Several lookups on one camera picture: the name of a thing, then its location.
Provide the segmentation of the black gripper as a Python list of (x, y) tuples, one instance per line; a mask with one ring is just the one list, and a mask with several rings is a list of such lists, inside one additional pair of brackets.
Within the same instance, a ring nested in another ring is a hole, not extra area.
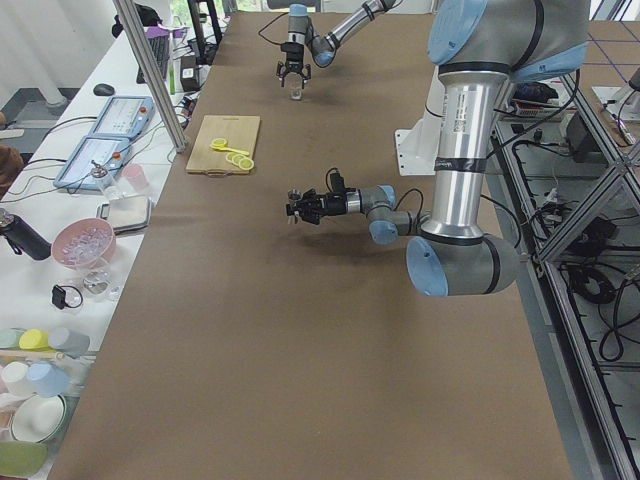
[(276, 66), (276, 77), (280, 86), (285, 86), (285, 79), (288, 74), (296, 73), (300, 75), (301, 87), (304, 88), (311, 79), (311, 65), (304, 63), (304, 45), (287, 41), (280, 45), (280, 51), (285, 54), (285, 61), (278, 62)]
[(329, 191), (317, 194), (311, 188), (302, 193), (299, 208), (292, 209), (293, 222), (306, 222), (319, 225), (325, 216), (340, 216), (360, 212), (360, 191), (347, 187), (344, 178), (338, 170), (332, 170), (328, 175)]

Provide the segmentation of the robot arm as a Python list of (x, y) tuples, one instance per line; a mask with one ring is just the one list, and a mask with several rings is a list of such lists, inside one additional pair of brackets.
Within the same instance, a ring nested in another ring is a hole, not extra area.
[(326, 216), (359, 212), (376, 243), (408, 236), (408, 273), (425, 295), (505, 289), (517, 275), (516, 249), (477, 223), (494, 108), (506, 84), (581, 67), (589, 10), (586, 1), (443, 2), (428, 41), (444, 87), (431, 211), (400, 212), (391, 187), (350, 188), (332, 173), (327, 193), (291, 191), (287, 214), (316, 224)]
[(320, 34), (315, 29), (305, 5), (292, 4), (288, 12), (288, 37), (279, 45), (280, 51), (285, 54), (285, 60), (279, 61), (276, 67), (276, 78), (280, 86), (284, 87), (286, 78), (295, 74), (301, 80), (300, 88), (304, 89), (312, 74), (311, 65), (304, 60), (306, 50), (318, 68), (326, 68), (347, 40), (399, 4), (401, 1), (364, 1), (355, 12), (325, 34)]

